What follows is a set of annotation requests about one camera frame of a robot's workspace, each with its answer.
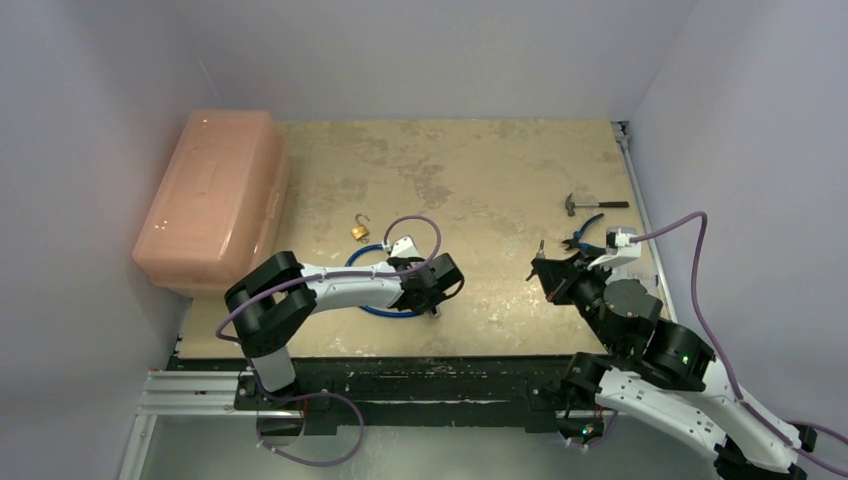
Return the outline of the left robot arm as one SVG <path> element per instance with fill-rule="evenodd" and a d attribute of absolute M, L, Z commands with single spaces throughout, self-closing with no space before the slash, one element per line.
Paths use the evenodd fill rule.
<path fill-rule="evenodd" d="M 224 301 L 235 341 L 258 372 L 260 397 L 284 409 L 298 395 L 288 343 L 310 316 L 358 307 L 422 315 L 455 296 L 464 281 L 447 253 L 330 268 L 300 263 L 293 252 L 282 251 L 232 285 Z"/>

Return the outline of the blue cable lock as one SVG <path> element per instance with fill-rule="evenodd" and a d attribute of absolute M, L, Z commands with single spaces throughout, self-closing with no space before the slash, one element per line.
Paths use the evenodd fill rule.
<path fill-rule="evenodd" d="M 389 257 L 389 254 L 384 251 L 382 246 L 378 244 L 365 245 L 351 254 L 345 262 L 345 265 L 355 266 L 362 257 L 365 257 L 366 259 L 376 259 L 378 254 L 383 254 L 386 258 Z M 441 316 L 441 310 L 438 306 L 435 306 L 426 312 L 420 313 L 416 313 L 409 309 L 399 310 L 397 308 L 389 307 L 360 306 L 359 309 L 369 315 L 386 319 L 412 319 L 422 316 L 429 316 L 432 319 L 437 319 Z"/>

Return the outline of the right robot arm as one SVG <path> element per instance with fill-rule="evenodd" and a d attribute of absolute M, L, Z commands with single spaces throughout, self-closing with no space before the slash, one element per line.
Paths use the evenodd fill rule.
<path fill-rule="evenodd" d="M 745 399 L 716 350 L 662 318 L 662 301 L 639 281 L 610 281 L 581 254 L 531 265 L 547 301 L 574 307 L 606 351 L 574 354 L 554 398 L 624 412 L 698 452 L 722 479 L 806 478 L 798 461 L 816 431 Z"/>

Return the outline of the brass padlock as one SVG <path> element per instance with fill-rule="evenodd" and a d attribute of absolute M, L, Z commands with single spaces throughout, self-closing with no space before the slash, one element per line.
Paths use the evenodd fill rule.
<path fill-rule="evenodd" d="M 367 244 L 370 240 L 370 230 L 366 225 L 370 218 L 364 213 L 354 216 L 355 225 L 351 228 L 351 236 L 359 243 Z"/>

